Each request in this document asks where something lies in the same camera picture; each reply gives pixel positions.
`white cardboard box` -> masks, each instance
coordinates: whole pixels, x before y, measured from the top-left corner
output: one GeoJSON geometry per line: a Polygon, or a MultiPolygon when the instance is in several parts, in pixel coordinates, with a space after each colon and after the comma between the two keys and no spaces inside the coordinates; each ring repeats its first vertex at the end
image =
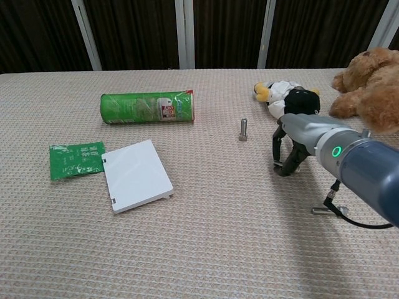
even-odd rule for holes
{"type": "Polygon", "coordinates": [[[102,160],[114,213],[174,193],[151,140],[105,153],[102,160]]]}

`black and white plush toy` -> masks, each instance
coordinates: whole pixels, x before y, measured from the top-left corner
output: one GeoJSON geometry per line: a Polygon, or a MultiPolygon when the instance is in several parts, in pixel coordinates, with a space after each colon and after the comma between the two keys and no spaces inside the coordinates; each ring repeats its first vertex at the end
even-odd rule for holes
{"type": "Polygon", "coordinates": [[[255,84],[256,99],[266,102],[272,116],[279,119],[284,114],[318,114],[320,92],[305,89],[294,81],[259,82],[255,84]]]}

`green packet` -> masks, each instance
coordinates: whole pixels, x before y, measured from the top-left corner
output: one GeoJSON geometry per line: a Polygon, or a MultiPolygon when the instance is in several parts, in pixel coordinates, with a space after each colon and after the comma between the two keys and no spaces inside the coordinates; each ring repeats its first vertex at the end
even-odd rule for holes
{"type": "Polygon", "coordinates": [[[104,171],[101,155],[105,153],[105,147],[102,142],[83,145],[51,145],[49,150],[52,181],[104,171]]]}

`plush toy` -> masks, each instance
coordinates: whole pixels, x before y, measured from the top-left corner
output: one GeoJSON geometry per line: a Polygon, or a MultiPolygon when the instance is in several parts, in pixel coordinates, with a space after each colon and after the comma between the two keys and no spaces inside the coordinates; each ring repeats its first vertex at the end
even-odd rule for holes
{"type": "Polygon", "coordinates": [[[294,81],[259,82],[254,87],[255,97],[266,102],[272,116],[279,119],[287,113],[318,114],[320,92],[307,90],[294,81]]]}
{"type": "Polygon", "coordinates": [[[358,115],[380,134],[399,131],[399,51],[377,47],[358,54],[334,77],[332,87],[341,95],[331,116],[358,115]]]}

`green can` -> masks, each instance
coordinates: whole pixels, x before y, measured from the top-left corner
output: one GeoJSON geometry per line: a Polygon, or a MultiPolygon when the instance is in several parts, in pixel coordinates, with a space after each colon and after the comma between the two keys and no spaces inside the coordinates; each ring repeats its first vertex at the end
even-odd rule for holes
{"type": "Polygon", "coordinates": [[[193,91],[104,94],[100,112],[108,124],[194,121],[193,91]]]}

